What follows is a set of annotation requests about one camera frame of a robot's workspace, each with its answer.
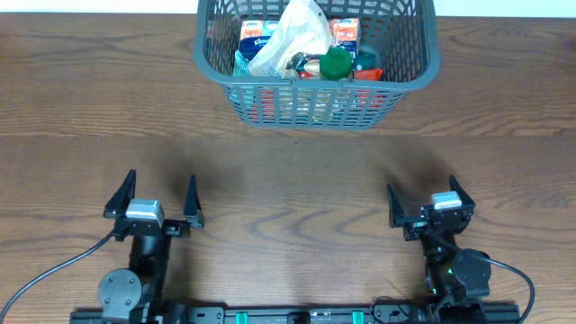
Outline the green Nescafe coffee bag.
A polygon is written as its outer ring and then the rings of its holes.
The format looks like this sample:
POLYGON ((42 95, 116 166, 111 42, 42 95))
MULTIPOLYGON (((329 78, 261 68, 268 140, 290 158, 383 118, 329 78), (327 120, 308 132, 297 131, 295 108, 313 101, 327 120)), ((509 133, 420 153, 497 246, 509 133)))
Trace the green Nescafe coffee bag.
MULTIPOLYGON (((320 75, 322 55, 296 54, 289 62, 302 81, 332 81, 320 75)), ((349 78, 338 80, 378 81, 383 75, 382 65, 376 56, 362 50, 353 59, 349 78)), ((365 127, 376 116, 382 95, 372 95, 368 90, 350 90, 343 87, 326 88, 303 86, 292 91, 281 91, 278 100, 277 120, 282 125, 324 126, 354 128, 365 127)))

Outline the green lid jar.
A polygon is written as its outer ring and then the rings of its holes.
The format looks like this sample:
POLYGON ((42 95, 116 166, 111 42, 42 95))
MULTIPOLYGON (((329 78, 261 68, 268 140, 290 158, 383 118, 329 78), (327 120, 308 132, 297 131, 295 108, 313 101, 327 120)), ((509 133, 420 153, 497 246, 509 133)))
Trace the green lid jar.
POLYGON ((333 47, 319 58, 319 72, 326 80, 338 81, 349 78, 352 64, 352 56, 347 50, 333 47))

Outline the teal wet wipes pack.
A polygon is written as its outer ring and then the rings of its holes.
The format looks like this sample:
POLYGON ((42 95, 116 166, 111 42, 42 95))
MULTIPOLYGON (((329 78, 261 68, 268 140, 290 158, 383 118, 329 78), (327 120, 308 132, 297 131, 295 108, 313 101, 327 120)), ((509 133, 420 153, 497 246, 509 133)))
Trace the teal wet wipes pack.
POLYGON ((232 75, 234 77, 250 77, 251 74, 248 70, 249 60, 246 59, 242 53, 237 49, 234 56, 234 66, 232 75))

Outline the beige paper bag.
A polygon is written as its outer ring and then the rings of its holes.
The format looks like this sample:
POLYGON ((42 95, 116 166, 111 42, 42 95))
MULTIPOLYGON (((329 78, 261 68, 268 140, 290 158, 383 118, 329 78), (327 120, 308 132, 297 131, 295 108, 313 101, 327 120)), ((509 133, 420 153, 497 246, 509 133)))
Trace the beige paper bag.
POLYGON ((274 33, 247 65, 252 77, 298 78, 292 58, 324 55, 333 42, 329 22, 314 0, 291 0, 274 33))

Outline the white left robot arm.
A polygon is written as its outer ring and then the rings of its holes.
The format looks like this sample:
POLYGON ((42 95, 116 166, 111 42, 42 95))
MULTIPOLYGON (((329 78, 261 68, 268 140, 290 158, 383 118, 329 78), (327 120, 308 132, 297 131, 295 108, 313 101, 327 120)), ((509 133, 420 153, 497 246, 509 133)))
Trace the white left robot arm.
POLYGON ((397 302, 360 307, 225 309, 189 307, 163 298, 173 239, 185 239, 204 226, 196 177, 190 177, 184 217, 165 217, 161 202, 135 197, 137 173, 130 170, 104 207, 114 221, 109 239, 132 238, 129 263, 108 273, 100 283, 98 323, 400 323, 409 308, 397 302))

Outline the grey plastic basket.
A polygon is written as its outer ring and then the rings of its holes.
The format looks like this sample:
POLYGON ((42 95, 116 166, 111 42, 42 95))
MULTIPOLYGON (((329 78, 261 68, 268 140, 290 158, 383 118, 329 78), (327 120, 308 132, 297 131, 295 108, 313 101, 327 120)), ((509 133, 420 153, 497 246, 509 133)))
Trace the grey plastic basket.
POLYGON ((285 0, 201 1, 193 59, 222 87, 237 116, 254 127, 366 130, 407 93, 430 84, 440 68, 437 19, 431 1, 319 2, 328 19, 356 18, 360 43, 382 61, 377 81, 234 76, 234 54, 245 20, 278 20, 285 0))

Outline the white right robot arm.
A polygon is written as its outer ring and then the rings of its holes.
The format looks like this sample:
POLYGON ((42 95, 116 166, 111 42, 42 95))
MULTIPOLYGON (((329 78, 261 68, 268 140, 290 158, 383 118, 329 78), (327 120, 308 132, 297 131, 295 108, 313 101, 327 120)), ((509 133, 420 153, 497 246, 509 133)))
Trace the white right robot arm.
POLYGON ((323 308, 224 309, 196 307, 187 312, 192 324, 370 324, 370 323, 487 323, 482 299, 490 295, 491 263, 486 254, 455 244, 476 208, 475 201, 454 175, 449 190, 435 193, 431 203, 409 216, 393 187, 387 186, 389 224, 403 230, 405 241, 423 249, 425 286, 432 296, 421 302, 402 303, 377 298, 368 306, 323 308))

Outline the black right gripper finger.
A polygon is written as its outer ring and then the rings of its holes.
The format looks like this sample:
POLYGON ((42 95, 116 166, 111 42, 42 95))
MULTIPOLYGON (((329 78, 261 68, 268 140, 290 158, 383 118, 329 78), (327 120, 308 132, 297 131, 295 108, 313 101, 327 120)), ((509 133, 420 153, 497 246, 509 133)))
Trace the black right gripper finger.
POLYGON ((392 185, 387 184, 387 188, 389 199, 389 226, 391 229, 403 227, 406 222, 406 213, 392 185))
POLYGON ((475 201, 470 195, 461 187, 454 175, 449 176, 450 189, 457 193, 462 202, 462 208, 465 210, 473 211, 476 208, 475 201))

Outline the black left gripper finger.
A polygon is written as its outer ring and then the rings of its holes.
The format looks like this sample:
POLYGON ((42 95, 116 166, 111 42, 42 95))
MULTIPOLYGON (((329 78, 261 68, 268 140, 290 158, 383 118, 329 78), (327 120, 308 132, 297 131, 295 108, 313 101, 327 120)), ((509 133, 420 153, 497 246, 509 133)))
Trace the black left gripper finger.
POLYGON ((118 219, 126 214, 130 201, 135 196, 136 170, 131 169, 119 189, 104 206, 103 216, 106 219, 118 219))
POLYGON ((197 182, 195 175, 190 176, 187 194, 184 204, 184 216, 192 228, 202 229, 205 218, 197 192, 197 182))

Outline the Kleenex tissue multipack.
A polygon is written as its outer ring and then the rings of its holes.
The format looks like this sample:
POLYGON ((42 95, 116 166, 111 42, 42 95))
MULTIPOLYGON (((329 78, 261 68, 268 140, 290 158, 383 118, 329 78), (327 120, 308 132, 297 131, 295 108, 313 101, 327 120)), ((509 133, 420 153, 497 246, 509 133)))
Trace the Kleenex tissue multipack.
MULTIPOLYGON (((241 24, 239 51, 245 59, 251 60, 274 34, 278 21, 247 20, 241 24)), ((329 28, 334 37, 332 47, 347 50, 356 59, 361 38, 361 25, 358 18, 331 19, 329 28)))

